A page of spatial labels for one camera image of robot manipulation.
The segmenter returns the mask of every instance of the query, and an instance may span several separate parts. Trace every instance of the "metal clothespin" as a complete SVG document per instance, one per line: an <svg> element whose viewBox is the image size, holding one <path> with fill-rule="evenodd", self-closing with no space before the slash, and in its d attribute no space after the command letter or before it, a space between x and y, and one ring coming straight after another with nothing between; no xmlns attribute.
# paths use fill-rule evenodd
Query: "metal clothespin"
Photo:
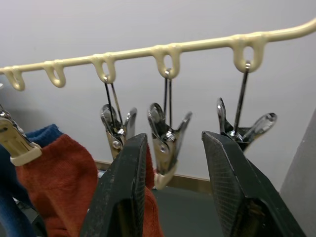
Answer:
<svg viewBox="0 0 316 237"><path fill-rule="evenodd" d="M243 75L234 126L232 126L226 119L226 108L223 99L218 98L217 100L217 114L219 119L220 133L222 135L230 137L232 140L237 142L243 151L255 139L269 131L277 121L277 115L275 113L268 113L261 116L253 124L252 127L239 127L240 115L250 66L250 62L246 62L246 70Z"/></svg>
<svg viewBox="0 0 316 237"><path fill-rule="evenodd" d="M41 156L40 146L26 137L24 131L2 106L0 109L0 144L10 153L10 160L15 166L27 164Z"/></svg>
<svg viewBox="0 0 316 237"><path fill-rule="evenodd" d="M111 84L114 100L118 109L119 121L115 109L112 107L108 85L105 83L105 89L108 97L108 104L104 105L101 109L101 121L105 126L108 142L110 145L113 159L117 157L119 152L123 149L127 139L135 136L135 120L137 115L137 109L132 108L126 116L126 120L123 123L120 113L118 98L114 89L114 85Z"/></svg>
<svg viewBox="0 0 316 237"><path fill-rule="evenodd" d="M168 79L170 69L165 72L164 107L163 111L159 104L153 103L148 110L148 121L152 130L154 151L157 162L155 174L155 187L162 189L173 177L177 157L182 145L184 133L187 129L192 112L188 112L181 121L179 127L172 128L172 82ZM167 106L167 91L169 81L169 125L166 124L165 114Z"/></svg>

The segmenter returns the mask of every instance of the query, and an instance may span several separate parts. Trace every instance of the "sock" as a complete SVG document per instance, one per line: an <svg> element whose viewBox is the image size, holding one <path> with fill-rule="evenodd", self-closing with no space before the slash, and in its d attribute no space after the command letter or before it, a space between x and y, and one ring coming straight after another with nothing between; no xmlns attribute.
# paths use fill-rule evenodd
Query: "sock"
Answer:
<svg viewBox="0 0 316 237"><path fill-rule="evenodd" d="M57 126L53 124L26 135L31 141L46 146L61 134ZM30 221L17 207L12 197L33 207L26 189L16 177L9 152L0 146L0 222L8 237L35 237Z"/></svg>
<svg viewBox="0 0 316 237"><path fill-rule="evenodd" d="M151 189L154 186L154 168L150 149L147 144L146 155L146 186L145 186L145 213L143 223L143 237L163 237L159 223L158 204Z"/></svg>
<svg viewBox="0 0 316 237"><path fill-rule="evenodd" d="M90 153L64 134L16 171L48 236L78 237L98 179Z"/></svg>

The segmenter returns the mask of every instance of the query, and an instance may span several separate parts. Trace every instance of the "white wall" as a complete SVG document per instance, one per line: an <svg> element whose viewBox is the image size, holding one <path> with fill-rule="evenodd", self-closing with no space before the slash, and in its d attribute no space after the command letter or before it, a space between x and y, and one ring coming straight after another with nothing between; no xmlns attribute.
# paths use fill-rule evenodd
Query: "white wall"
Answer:
<svg viewBox="0 0 316 237"><path fill-rule="evenodd" d="M5 1L0 66L288 28L316 17L315 9L316 1L311 0ZM252 125L267 112L275 112L278 122L246 154L277 189L315 108L315 42L313 34L268 44L261 68L248 81L241 125ZM137 107L137 132L150 133L146 112L152 102L162 103L164 83L154 59L118 61L116 69L123 114ZM111 161L99 119L107 101L102 82L92 65L66 68L65 74L67 84L58 89L44 71L24 73L24 92L15 91L0 76L6 83L0 102L26 131L56 123L96 160ZM179 155L178 174L208 178L201 132L219 130L219 96L233 122L241 80L229 48L181 56L181 72L173 84L174 126L187 111L194 116Z"/></svg>

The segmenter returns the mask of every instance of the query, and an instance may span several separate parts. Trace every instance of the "orange fabric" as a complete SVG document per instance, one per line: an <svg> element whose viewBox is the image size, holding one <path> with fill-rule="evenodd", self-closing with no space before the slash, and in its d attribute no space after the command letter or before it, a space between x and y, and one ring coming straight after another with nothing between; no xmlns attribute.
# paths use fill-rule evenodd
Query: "orange fabric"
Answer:
<svg viewBox="0 0 316 237"><path fill-rule="evenodd" d="M16 172L48 236L78 237L98 180L90 153L64 134Z"/></svg>
<svg viewBox="0 0 316 237"><path fill-rule="evenodd" d="M143 237L163 237L159 223L158 205L154 194L145 187Z"/></svg>
<svg viewBox="0 0 316 237"><path fill-rule="evenodd" d="M152 189L154 187L154 169L152 156L150 154L149 145L147 143L147 153L146 153L146 187Z"/></svg>
<svg viewBox="0 0 316 237"><path fill-rule="evenodd" d="M154 194L150 190L154 185L153 161L150 154L149 145L147 144L143 237L163 237L162 229L159 223L157 201Z"/></svg>

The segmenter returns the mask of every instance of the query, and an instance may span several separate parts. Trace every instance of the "drying rack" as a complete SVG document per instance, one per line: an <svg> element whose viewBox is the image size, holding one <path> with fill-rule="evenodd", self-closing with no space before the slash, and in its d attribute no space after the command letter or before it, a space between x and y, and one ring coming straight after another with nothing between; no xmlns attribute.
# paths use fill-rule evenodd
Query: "drying rack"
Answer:
<svg viewBox="0 0 316 237"><path fill-rule="evenodd" d="M83 64L93 64L98 77L104 83L113 83L116 77L114 63L117 60L153 56L156 59L159 73L164 77L166 66L164 57L169 55L172 60L172 68L169 72L169 79L175 78L180 71L180 54L182 52L206 50L212 48L230 47L234 52L234 64L241 72L245 70L244 48L247 46L253 49L253 60L249 72L257 70L263 60L264 47L269 42L291 40L309 35L316 31L316 18L301 26L268 31L254 32L245 35L233 35L229 37L190 41L184 43L171 43L167 45L156 45L148 48L139 48L119 52L108 52L94 54L91 56L69 58L63 60L45 61L42 63L27 64L0 68L0 75L5 74L10 84L19 91L25 89L22 72L45 70L50 81L56 87L63 87L66 84L64 67L71 67ZM105 74L102 68L103 63L108 66L109 73Z"/></svg>

